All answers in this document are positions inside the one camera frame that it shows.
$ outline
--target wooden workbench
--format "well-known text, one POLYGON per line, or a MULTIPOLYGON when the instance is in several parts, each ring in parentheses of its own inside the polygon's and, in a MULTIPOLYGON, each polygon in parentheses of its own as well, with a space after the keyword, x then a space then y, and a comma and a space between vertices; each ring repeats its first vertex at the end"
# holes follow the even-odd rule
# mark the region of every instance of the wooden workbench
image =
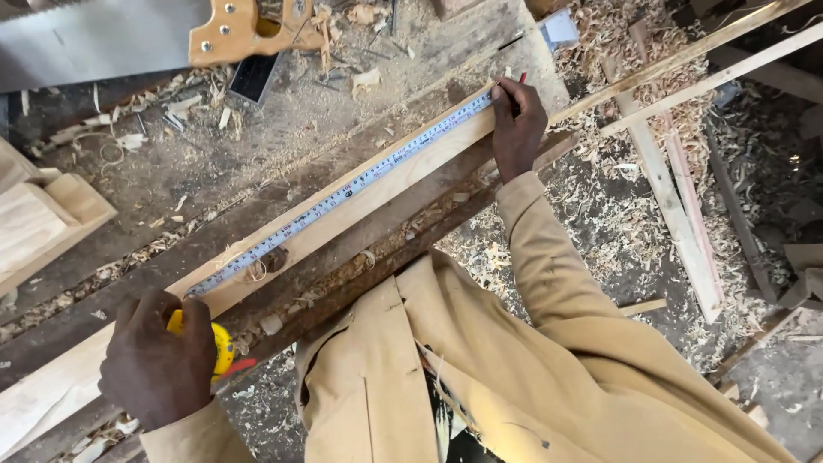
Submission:
MULTIPOLYGON (((391 60, 358 51, 355 47, 368 47, 374 33, 355 27, 344 30, 343 49, 333 50, 360 70, 380 67, 383 82, 372 91, 361 93, 357 100, 352 99, 341 82, 337 83, 341 91, 314 83, 319 74, 317 54, 288 53, 262 107, 237 100, 228 103, 243 114, 239 138, 235 138, 233 124, 225 131, 217 128, 222 106, 193 111, 186 130, 174 132, 173 136, 165 130, 170 126, 162 121, 165 110, 156 107, 142 114, 150 142, 139 152, 128 153, 117 166, 106 167, 102 174, 105 162, 98 154, 100 143, 93 138, 84 140, 83 155, 78 156, 71 147, 48 155, 45 166, 90 178, 119 215, 36 275, 35 278, 42 278, 38 283, 21 286, 17 314, 75 287, 99 267, 145 246, 163 232, 172 232, 205 215, 221 202, 244 191, 249 198, 121 279, 0 345, 0 360, 12 362, 0 377, 0 390, 110 322, 110 318, 101 320, 92 313, 102 310, 113 317, 124 298, 147 287, 169 286, 226 246, 381 151, 376 144, 379 140, 392 143, 402 138, 472 94, 488 77, 502 73, 505 67, 510 66, 515 72, 528 71, 529 83, 541 92, 550 113, 567 103, 568 95, 554 73, 551 55, 520 0, 486 0, 447 22, 436 18, 428 0, 400 1, 398 9, 393 40, 414 50, 413 61, 390 41, 387 30, 371 49, 391 56, 391 60), (385 130, 389 126, 394 135, 385 130), (184 196, 188 198, 175 212, 184 196), (183 224, 170 220, 177 215, 184 217, 183 224), (164 225, 149 227, 163 217, 164 225)), ((198 92, 207 104, 207 87, 194 88, 184 96, 198 92)), ((122 135, 139 133, 141 128, 137 118, 132 117, 116 124, 114 130, 122 135)), ((409 190, 393 200, 287 275, 226 312, 220 322, 235 335, 243 333, 264 316, 287 306, 291 299, 312 288, 332 270, 341 268, 367 246, 391 235, 430 203, 442 201, 455 188, 483 193, 473 196, 467 204, 443 211, 441 222, 446 225, 432 223, 424 227, 413 246, 395 250, 394 254, 389 252, 389 259, 379 259, 374 267, 390 274, 398 253, 405 252, 403 258, 410 259, 449 227, 456 227, 492 201, 492 189, 483 189, 484 186, 468 179, 490 158, 488 140, 481 140, 464 156, 416 185, 415 191, 409 190)), ((380 276, 373 272, 369 278, 380 276)), ((346 295, 338 295, 335 301, 345 298, 346 295)), ((298 334, 298 328, 305 328, 309 322, 301 323, 297 328, 288 324, 286 328, 298 334)), ((277 339, 267 352, 279 347, 277 343, 282 341, 283 338, 277 339)), ((116 408, 98 399, 10 461, 48 460, 116 413, 116 408)))

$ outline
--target hand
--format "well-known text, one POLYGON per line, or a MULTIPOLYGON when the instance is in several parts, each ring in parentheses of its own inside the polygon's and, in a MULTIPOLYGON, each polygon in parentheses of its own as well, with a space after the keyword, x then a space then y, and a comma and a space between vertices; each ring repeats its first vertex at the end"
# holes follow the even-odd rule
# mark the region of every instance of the hand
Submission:
POLYGON ((152 431, 183 419, 212 402, 217 361, 208 306, 153 290, 120 307, 114 335, 100 365, 100 393, 152 431), (183 310, 180 336, 166 330, 171 313, 183 310))
POLYGON ((546 124, 546 110, 534 87, 498 77, 499 85, 491 88, 491 102, 495 107, 495 134, 491 146, 495 152, 497 171, 504 184, 534 167, 537 147, 546 124), (520 115, 512 115, 511 98, 520 106, 520 115))

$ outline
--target jacket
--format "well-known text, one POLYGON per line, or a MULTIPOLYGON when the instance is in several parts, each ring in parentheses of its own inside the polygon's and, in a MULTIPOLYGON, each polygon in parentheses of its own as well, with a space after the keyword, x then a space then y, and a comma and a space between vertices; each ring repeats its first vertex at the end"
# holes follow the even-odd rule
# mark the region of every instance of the jacket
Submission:
MULTIPOLYGON (((529 172, 497 194, 533 327, 431 250, 298 344, 305 460, 444 460, 428 369, 506 463, 795 461, 660 333, 618 311, 543 190, 529 172)), ((253 461, 216 401, 141 439, 154 462, 253 461)))

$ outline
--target saw handle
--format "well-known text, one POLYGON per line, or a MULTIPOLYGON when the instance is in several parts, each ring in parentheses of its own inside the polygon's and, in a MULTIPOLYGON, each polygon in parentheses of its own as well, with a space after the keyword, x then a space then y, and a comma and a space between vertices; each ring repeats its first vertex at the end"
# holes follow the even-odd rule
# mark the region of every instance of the saw handle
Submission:
POLYGON ((283 49, 318 49, 325 43, 310 22, 311 0, 303 0, 305 8, 299 15, 294 0, 283 0, 280 31, 273 37, 257 32, 255 0, 211 1, 211 20, 188 36, 188 61, 195 68, 237 63, 253 54, 271 56, 283 49))

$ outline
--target person's left hand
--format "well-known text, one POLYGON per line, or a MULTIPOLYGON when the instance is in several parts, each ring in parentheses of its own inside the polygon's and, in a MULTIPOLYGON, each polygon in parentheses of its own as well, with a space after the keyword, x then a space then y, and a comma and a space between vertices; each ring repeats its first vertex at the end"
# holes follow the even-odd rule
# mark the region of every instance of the person's left hand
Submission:
POLYGON ((217 361, 208 306, 153 290, 120 307, 114 335, 100 365, 100 393, 153 431, 212 402, 217 361), (180 336, 166 330, 171 313, 183 310, 180 336))

